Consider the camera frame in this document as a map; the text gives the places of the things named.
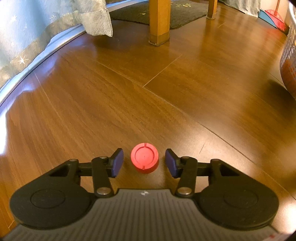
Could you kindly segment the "lavender plastic waste basket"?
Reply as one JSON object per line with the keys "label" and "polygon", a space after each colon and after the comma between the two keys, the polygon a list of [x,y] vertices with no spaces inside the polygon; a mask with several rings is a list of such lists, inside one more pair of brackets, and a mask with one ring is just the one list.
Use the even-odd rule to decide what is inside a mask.
{"label": "lavender plastic waste basket", "polygon": [[280,59],[280,74],[287,91],[295,98],[295,6],[292,3],[288,5],[288,13],[291,24]]}

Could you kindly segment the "dark door mat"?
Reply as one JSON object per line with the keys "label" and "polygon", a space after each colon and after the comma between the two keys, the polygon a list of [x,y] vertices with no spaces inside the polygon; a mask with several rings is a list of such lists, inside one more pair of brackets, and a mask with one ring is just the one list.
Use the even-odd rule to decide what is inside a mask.
{"label": "dark door mat", "polygon": [[171,29],[180,28],[207,15],[208,4],[195,1],[159,1],[154,6],[150,1],[132,4],[110,13],[113,20],[122,20],[149,25],[153,23],[170,24]]}

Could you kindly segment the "grey curtain with lace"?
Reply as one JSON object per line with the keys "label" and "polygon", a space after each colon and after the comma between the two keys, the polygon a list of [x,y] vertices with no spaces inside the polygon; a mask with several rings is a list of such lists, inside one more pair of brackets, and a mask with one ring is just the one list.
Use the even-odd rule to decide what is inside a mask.
{"label": "grey curtain with lace", "polygon": [[261,0],[220,0],[220,2],[256,18],[261,4]]}

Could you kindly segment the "red broom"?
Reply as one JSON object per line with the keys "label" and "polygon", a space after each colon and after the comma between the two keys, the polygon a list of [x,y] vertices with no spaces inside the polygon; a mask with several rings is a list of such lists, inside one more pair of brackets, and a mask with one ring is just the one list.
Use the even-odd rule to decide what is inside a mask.
{"label": "red broom", "polygon": [[267,9],[265,10],[265,13],[271,18],[275,27],[285,33],[289,30],[289,27],[283,21],[281,15],[278,13],[279,6],[280,6],[280,0],[277,0],[275,9]]}

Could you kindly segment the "wooden chair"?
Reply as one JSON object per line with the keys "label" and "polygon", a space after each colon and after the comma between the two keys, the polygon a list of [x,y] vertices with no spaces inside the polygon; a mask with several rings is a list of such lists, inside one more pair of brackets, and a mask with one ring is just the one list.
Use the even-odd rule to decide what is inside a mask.
{"label": "wooden chair", "polygon": [[160,46],[170,39],[171,1],[149,1],[149,43]]}

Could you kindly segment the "blue dustpan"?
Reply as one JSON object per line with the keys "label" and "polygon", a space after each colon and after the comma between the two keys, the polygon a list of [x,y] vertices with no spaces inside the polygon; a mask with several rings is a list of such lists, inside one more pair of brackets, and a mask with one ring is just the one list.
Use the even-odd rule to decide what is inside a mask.
{"label": "blue dustpan", "polygon": [[260,19],[264,20],[265,22],[269,23],[273,27],[277,28],[277,26],[273,22],[272,18],[264,10],[262,10],[262,9],[259,10],[258,17]]}

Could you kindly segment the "red bottle cap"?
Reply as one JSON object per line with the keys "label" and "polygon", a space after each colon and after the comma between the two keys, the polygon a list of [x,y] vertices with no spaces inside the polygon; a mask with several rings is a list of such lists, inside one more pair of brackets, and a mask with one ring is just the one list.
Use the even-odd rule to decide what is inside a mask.
{"label": "red bottle cap", "polygon": [[130,159],[137,171],[144,174],[152,173],[159,165],[158,150],[150,143],[136,145],[130,153]]}

